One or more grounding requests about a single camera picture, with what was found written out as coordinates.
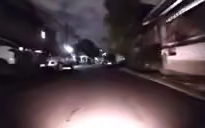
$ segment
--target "parked car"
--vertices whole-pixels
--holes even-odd
[[[0,73],[8,73],[18,62],[19,46],[15,43],[0,39]]]
[[[47,66],[56,70],[73,70],[73,66],[77,63],[74,56],[53,56],[47,59]]]

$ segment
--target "tree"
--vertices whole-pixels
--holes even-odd
[[[75,46],[77,52],[83,52],[89,57],[100,56],[100,49],[89,39],[82,39]]]
[[[109,28],[110,40],[117,43],[119,49],[126,49],[126,43],[137,37],[143,18],[152,8],[139,0],[105,0],[105,7],[108,11],[105,23]]]

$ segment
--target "street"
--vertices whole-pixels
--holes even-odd
[[[205,101],[118,68],[0,79],[0,128],[205,128]]]

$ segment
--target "illuminated road surface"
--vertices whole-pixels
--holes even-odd
[[[28,84],[6,102],[0,127],[205,127],[205,102],[118,69],[93,68]]]

